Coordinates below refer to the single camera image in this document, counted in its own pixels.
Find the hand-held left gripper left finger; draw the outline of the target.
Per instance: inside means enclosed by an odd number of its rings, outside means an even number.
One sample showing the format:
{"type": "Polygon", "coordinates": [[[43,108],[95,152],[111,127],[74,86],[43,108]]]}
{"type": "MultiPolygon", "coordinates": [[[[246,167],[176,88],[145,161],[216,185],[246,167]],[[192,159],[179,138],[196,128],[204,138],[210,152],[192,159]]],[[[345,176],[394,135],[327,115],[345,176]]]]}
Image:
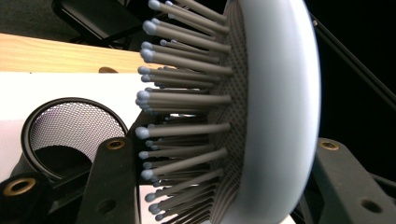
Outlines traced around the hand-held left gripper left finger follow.
{"type": "Polygon", "coordinates": [[[96,151],[76,224],[140,224],[133,145],[127,137],[107,139],[96,151]]]}

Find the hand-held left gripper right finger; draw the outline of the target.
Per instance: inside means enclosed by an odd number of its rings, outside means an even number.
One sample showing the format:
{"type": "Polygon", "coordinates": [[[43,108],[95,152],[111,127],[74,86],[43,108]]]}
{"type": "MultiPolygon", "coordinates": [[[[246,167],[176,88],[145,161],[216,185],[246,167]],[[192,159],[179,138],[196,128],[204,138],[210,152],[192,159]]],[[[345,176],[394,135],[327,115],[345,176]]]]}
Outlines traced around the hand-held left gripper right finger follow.
{"type": "Polygon", "coordinates": [[[303,216],[305,224],[396,224],[396,203],[345,145],[320,138],[303,216]]]}

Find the black mesh cup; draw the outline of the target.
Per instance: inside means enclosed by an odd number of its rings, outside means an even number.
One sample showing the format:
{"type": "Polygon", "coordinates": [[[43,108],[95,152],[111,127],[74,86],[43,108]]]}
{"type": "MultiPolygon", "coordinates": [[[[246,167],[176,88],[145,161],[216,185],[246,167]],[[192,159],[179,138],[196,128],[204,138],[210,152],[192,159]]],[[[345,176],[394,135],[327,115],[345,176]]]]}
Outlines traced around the black mesh cup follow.
{"type": "Polygon", "coordinates": [[[23,123],[22,154],[11,174],[37,172],[58,181],[86,172],[102,142],[125,134],[121,118],[100,103],[77,97],[49,101],[23,123]]]}

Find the light blue hairbrush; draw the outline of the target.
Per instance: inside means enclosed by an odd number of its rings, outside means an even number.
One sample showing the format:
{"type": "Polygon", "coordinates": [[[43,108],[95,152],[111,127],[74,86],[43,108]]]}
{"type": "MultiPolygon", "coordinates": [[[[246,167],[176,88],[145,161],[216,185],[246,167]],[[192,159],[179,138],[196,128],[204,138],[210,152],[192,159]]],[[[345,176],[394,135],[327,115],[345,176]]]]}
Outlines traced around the light blue hairbrush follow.
{"type": "Polygon", "coordinates": [[[316,38],[303,0],[149,0],[167,15],[143,28],[136,96],[151,123],[142,177],[160,224],[280,224],[315,158],[316,38]]]}

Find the wooden table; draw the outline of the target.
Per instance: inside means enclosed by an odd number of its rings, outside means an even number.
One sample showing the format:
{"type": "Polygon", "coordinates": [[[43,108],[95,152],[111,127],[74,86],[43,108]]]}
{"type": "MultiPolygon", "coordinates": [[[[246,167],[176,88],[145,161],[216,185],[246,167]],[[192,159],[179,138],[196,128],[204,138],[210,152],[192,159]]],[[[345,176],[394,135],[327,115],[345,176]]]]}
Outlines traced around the wooden table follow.
{"type": "Polygon", "coordinates": [[[0,33],[0,72],[96,73],[109,67],[135,73],[140,65],[158,67],[134,51],[0,33]]]}

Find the black folding chair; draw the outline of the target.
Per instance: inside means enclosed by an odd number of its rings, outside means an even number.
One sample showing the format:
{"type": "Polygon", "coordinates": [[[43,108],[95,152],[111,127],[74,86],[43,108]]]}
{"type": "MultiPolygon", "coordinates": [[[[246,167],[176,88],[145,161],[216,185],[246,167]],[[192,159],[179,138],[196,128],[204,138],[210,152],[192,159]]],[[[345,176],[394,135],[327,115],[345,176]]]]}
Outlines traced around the black folding chair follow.
{"type": "Polygon", "coordinates": [[[53,12],[78,36],[71,43],[128,49],[151,16],[148,0],[52,0],[53,12]]]}

